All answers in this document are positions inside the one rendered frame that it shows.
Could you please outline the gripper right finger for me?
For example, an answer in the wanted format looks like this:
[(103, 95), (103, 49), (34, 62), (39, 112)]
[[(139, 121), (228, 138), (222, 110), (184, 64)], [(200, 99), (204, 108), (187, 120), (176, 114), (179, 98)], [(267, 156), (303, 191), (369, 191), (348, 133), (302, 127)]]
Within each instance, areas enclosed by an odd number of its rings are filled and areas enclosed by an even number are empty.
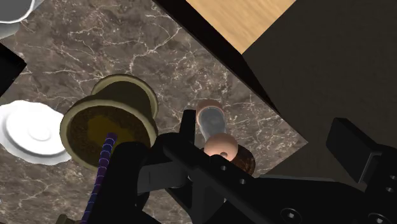
[(326, 147), (357, 183), (362, 224), (397, 224), (397, 149), (376, 143), (346, 118), (334, 118)]

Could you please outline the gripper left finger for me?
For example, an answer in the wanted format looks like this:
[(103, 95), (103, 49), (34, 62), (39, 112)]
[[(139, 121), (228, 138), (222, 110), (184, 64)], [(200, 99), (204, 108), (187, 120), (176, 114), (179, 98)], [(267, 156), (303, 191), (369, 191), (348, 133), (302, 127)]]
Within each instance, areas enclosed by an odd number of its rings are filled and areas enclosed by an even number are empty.
[(160, 224), (143, 212), (152, 190), (167, 189), (193, 224), (298, 224), (291, 208), (273, 211), (275, 220), (253, 221), (230, 200), (232, 187), (254, 178), (221, 157), (210, 157), (186, 138), (193, 130), (193, 110), (186, 110), (178, 133), (158, 136), (152, 149), (124, 142), (113, 152), (97, 194), (90, 224)]

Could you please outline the glass shaker with peach caps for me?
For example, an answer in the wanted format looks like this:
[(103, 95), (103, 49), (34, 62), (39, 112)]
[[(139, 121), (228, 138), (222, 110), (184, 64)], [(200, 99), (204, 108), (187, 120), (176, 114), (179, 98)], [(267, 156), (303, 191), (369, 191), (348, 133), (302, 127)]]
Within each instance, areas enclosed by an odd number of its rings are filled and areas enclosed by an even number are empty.
[(209, 156), (220, 155), (232, 161), (238, 153), (237, 140), (226, 133), (225, 113), (221, 104), (213, 99), (197, 103), (196, 122), (205, 139), (204, 152)]

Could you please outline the brown round thing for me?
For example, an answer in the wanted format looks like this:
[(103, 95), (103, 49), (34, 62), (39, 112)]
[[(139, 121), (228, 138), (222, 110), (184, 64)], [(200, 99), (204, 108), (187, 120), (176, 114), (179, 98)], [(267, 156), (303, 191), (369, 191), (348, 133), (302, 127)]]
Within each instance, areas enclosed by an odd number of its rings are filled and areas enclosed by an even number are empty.
[(245, 147), (238, 145), (238, 152), (235, 158), (231, 161), (234, 165), (242, 169), (249, 175), (253, 175), (256, 161), (253, 154)]

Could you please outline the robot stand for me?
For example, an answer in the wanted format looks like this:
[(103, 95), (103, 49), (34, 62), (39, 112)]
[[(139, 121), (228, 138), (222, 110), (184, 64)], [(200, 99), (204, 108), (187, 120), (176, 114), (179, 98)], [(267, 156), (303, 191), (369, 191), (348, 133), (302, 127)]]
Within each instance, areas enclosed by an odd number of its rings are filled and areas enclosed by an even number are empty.
[(397, 0), (296, 0), (243, 57), (307, 142), (272, 174), (354, 185), (325, 145), (336, 117), (397, 148)]

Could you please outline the purple striped stick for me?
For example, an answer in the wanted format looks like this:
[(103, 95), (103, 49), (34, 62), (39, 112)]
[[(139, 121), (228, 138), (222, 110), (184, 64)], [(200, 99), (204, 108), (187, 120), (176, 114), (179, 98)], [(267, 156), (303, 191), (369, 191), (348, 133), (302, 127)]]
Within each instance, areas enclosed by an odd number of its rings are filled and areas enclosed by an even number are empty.
[(104, 176), (106, 174), (108, 165), (109, 165), (109, 160), (111, 158), (111, 152), (113, 149), (114, 144), (116, 143), (117, 140), (117, 135), (115, 133), (107, 133), (106, 139), (104, 144), (102, 145), (102, 150), (100, 153), (99, 157), (99, 165), (97, 168), (97, 175), (94, 183), (94, 187), (91, 193), (91, 196), (88, 200), (87, 206), (85, 208), (85, 211), (83, 213), (83, 216), (80, 220), (80, 224), (87, 224), (88, 223), (88, 218), (90, 216), (90, 213), (92, 212), (95, 200), (97, 198), (97, 194), (99, 193), (99, 190), (102, 185), (102, 180), (104, 179)]

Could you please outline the olive green cup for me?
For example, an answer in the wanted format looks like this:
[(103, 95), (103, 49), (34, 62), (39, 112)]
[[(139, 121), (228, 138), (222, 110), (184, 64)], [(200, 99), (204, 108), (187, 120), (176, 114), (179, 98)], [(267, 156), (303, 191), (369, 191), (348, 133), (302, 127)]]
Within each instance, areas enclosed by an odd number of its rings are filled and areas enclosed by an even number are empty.
[(99, 80), (91, 94), (75, 102), (60, 124), (60, 138), (71, 158), (96, 170), (106, 136), (114, 146), (137, 141), (150, 148), (158, 136), (158, 100), (143, 80), (113, 74)]

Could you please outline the white plate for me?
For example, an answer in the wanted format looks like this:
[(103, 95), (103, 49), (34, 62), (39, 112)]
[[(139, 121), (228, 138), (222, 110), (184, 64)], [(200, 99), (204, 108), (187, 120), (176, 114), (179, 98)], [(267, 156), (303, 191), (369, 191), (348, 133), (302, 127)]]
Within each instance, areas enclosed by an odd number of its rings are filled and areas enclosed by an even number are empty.
[(56, 165), (71, 159), (60, 138), (64, 115), (46, 104), (24, 100), (0, 106), (0, 145), (32, 164)]

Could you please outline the black block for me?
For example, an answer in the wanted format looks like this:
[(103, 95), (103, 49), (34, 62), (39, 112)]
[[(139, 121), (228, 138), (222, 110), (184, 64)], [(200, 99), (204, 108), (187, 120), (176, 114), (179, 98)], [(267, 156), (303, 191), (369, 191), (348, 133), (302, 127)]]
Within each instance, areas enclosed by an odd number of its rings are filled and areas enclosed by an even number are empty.
[(0, 97), (9, 89), (27, 63), (0, 43)]

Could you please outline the white bowl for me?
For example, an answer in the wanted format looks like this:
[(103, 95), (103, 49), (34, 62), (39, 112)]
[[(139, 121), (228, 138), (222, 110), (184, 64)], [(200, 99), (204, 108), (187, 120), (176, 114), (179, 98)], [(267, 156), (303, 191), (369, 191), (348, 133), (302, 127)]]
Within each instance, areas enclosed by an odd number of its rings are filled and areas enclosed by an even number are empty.
[(0, 39), (14, 35), (44, 0), (0, 0)]

